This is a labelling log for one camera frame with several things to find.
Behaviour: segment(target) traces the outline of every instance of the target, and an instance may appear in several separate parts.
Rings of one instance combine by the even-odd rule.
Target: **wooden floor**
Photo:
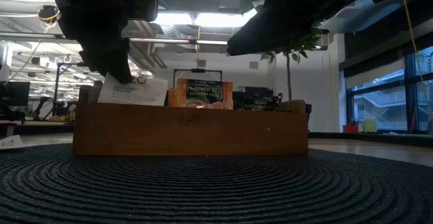
[[[29,146],[55,143],[71,143],[71,133],[52,135],[23,136],[22,141]],[[357,140],[310,139],[309,147],[317,150],[342,152],[364,156],[374,156],[391,160],[401,160],[426,166],[433,166],[433,148],[394,145]]]

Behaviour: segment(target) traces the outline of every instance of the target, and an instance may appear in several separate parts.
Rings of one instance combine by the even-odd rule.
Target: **white sign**
[[[163,106],[168,81],[140,76],[123,85],[107,73],[99,95],[99,103]]]
[[[21,137],[19,135],[0,139],[0,150],[16,149],[23,147],[25,147],[25,145],[22,143]]]

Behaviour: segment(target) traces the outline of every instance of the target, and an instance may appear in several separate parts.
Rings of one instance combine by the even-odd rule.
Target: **window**
[[[406,131],[405,87],[394,87],[354,96],[355,120],[375,118],[378,130]]]
[[[429,47],[427,49],[424,49],[420,52],[418,52],[418,59],[419,59],[419,67],[418,63],[415,60],[415,71],[416,75],[419,75],[419,69],[421,68],[421,74],[429,74],[433,72],[433,47]]]
[[[396,72],[387,74],[385,76],[382,76],[380,78],[373,79],[372,81],[366,82],[365,84],[355,86],[353,88],[353,90],[358,91],[360,89],[366,89],[366,88],[375,87],[375,86],[383,85],[383,84],[390,83],[390,82],[400,81],[404,78],[405,78],[405,71],[402,69],[402,70],[398,70]]]
[[[417,117],[418,127],[421,131],[428,130],[428,123],[430,122],[433,108],[433,81],[425,81],[417,84]]]

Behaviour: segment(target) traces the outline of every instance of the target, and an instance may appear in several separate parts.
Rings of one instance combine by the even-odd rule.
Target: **wooden crate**
[[[81,89],[75,155],[294,156],[308,153],[306,114],[88,102]]]

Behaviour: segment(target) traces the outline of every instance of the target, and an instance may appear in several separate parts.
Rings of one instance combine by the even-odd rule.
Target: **round rug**
[[[352,154],[0,152],[0,223],[433,223],[433,169]]]

